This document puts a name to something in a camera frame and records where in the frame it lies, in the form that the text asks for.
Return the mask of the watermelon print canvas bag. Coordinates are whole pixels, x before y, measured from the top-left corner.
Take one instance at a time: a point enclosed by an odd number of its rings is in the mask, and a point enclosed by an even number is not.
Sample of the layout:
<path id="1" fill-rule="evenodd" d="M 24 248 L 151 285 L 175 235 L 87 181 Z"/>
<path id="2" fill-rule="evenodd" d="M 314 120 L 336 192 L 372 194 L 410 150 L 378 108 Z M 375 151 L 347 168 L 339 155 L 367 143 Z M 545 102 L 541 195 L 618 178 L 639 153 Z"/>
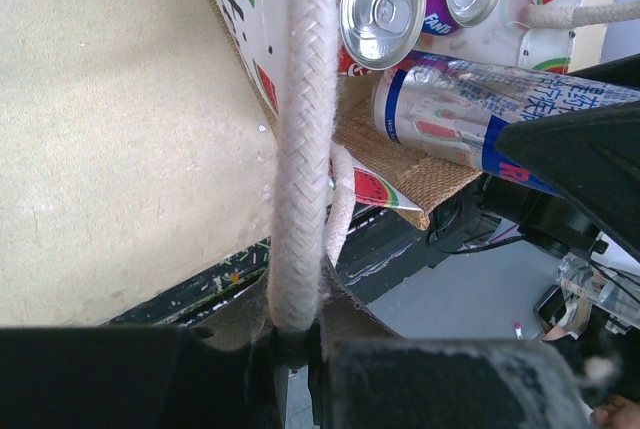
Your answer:
<path id="1" fill-rule="evenodd" d="M 278 101 L 277 163 L 273 183 L 274 232 L 292 222 L 314 230 L 322 224 L 323 243 L 338 234 L 340 217 L 349 218 L 353 203 L 345 191 L 332 204 L 329 194 L 329 162 L 337 107 L 338 2 L 337 0 L 285 0 L 282 17 L 284 52 L 289 75 Z M 289 332 L 276 324 L 282 334 Z"/>

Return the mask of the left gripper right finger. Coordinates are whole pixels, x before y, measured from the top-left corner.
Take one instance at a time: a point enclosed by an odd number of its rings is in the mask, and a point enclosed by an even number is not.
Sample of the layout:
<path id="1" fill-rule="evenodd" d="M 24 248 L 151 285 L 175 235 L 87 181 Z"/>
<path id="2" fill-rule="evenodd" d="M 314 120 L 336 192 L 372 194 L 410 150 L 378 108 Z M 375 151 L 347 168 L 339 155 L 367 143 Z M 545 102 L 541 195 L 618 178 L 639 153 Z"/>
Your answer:
<path id="1" fill-rule="evenodd" d="M 333 342 L 312 369 L 321 428 L 587 428 L 550 346 L 515 339 Z"/>

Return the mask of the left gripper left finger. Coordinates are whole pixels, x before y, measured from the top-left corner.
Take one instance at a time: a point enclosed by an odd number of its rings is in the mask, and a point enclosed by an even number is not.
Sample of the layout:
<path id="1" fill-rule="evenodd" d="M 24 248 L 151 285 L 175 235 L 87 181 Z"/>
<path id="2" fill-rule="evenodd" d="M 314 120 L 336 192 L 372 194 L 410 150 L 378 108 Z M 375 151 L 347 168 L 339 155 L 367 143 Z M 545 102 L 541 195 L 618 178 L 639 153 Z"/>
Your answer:
<path id="1" fill-rule="evenodd" d="M 210 345 L 210 329 L 1 332 L 4 428 L 277 428 L 265 350 Z"/>

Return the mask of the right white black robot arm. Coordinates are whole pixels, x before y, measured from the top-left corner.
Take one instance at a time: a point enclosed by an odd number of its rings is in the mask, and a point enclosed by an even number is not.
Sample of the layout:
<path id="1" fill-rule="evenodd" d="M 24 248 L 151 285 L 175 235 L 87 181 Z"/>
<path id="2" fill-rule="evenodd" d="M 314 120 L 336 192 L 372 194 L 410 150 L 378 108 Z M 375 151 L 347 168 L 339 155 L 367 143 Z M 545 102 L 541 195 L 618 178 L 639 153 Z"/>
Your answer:
<path id="1" fill-rule="evenodd" d="M 598 231 L 639 255 L 639 102 L 509 124 L 490 118 L 481 142 L 486 180 L 436 217 L 427 242 L 441 251 L 475 204 L 518 224 L 524 240 L 562 257 L 588 257 Z"/>

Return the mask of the silver blue red can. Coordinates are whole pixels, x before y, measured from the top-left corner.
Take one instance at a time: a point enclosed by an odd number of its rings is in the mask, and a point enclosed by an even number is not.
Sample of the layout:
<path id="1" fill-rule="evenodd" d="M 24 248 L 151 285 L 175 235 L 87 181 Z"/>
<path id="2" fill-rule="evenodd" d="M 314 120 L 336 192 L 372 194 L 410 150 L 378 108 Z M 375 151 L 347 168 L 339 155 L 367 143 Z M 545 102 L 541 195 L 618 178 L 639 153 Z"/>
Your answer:
<path id="1" fill-rule="evenodd" d="M 496 149 L 504 128 L 638 99 L 638 90 L 610 83 L 413 51 L 374 86 L 372 116 L 395 143 L 553 194 Z"/>

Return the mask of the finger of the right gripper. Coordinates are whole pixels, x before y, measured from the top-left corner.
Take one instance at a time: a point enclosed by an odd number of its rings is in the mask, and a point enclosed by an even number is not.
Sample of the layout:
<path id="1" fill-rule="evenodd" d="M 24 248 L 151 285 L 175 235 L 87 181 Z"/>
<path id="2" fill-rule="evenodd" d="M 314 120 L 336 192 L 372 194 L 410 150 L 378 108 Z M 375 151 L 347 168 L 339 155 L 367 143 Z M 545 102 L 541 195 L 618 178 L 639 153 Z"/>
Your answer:
<path id="1" fill-rule="evenodd" d="M 570 76 L 624 87 L 640 87 L 640 54 L 573 71 Z"/>
<path id="2" fill-rule="evenodd" d="M 495 148 L 639 257 L 637 102 L 510 124 Z"/>

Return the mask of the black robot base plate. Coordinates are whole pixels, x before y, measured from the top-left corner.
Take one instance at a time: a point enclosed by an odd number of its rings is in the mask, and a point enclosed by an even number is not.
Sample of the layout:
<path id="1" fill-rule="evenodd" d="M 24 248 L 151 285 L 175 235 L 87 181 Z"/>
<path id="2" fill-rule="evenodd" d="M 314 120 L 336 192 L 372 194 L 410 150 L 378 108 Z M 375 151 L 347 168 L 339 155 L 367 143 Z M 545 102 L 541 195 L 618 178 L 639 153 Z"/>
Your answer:
<path id="1" fill-rule="evenodd" d="M 371 271 L 387 277 L 406 276 L 445 259 L 446 249 L 458 245 L 447 236 L 455 217 L 448 215 L 428 230 L 419 230 L 391 209 L 359 205 L 346 228 L 339 251 L 347 256 L 348 281 Z M 292 222 L 188 280 L 162 291 L 113 318 L 115 324 L 194 325 L 212 314 L 232 295 L 266 276 L 261 296 L 276 324 L 289 332 L 310 326 L 321 306 L 323 270 L 333 264 L 323 243 L 327 224 L 311 230 Z M 441 241 L 445 249 L 436 249 Z"/>

